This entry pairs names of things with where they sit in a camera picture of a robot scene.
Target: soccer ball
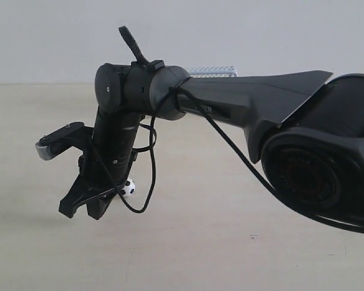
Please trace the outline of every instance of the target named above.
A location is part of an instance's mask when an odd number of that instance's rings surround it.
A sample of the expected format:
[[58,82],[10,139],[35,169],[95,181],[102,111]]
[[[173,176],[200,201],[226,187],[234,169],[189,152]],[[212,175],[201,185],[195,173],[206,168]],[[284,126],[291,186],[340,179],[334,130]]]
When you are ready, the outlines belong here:
[[135,183],[131,178],[128,178],[126,181],[126,184],[124,185],[124,188],[121,189],[121,194],[124,198],[127,198],[131,196],[135,191]]

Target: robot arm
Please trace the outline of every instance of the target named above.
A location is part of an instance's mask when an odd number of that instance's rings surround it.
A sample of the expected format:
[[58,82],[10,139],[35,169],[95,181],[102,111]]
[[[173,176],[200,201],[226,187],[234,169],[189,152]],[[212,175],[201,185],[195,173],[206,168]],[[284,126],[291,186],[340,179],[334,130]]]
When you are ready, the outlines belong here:
[[[86,205],[88,214],[100,219],[140,152],[133,144],[144,116],[152,116],[151,150],[155,118],[173,121],[191,113],[205,117],[283,204],[313,220],[364,233],[364,75],[327,84],[332,73],[324,71],[195,79],[181,67],[147,61],[128,30],[120,32],[136,62],[98,69],[94,127],[74,122],[36,144],[46,160],[71,146],[84,153],[61,213],[72,218]],[[243,129],[250,160],[261,161],[269,183],[214,121]]]

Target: metal mesh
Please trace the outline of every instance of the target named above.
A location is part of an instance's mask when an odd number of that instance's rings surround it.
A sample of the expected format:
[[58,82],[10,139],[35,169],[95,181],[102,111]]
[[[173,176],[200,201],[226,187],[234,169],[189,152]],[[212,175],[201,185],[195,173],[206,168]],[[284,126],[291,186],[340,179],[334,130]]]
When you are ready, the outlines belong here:
[[227,67],[196,67],[188,68],[186,70],[193,78],[237,77],[237,71],[233,65]]

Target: table surface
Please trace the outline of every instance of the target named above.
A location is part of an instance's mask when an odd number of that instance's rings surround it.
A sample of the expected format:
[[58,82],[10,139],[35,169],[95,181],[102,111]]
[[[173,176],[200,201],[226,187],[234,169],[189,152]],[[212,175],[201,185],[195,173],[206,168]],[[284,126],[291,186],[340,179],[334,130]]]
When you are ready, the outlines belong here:
[[[99,221],[61,215],[81,152],[46,162],[34,144],[95,113],[93,85],[0,85],[0,290],[364,290],[364,235],[287,209],[197,116],[156,122],[144,214],[118,198]],[[243,131],[221,127],[247,153]],[[141,207],[148,153],[130,177]]]

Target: small soccer ball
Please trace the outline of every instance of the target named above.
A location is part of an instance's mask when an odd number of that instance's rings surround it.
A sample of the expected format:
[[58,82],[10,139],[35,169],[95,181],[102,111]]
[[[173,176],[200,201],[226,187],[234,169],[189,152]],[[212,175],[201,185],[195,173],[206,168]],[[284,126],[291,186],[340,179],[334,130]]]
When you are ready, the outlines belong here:
[[124,188],[121,190],[124,198],[131,196],[135,191],[135,183],[131,178],[128,178]]

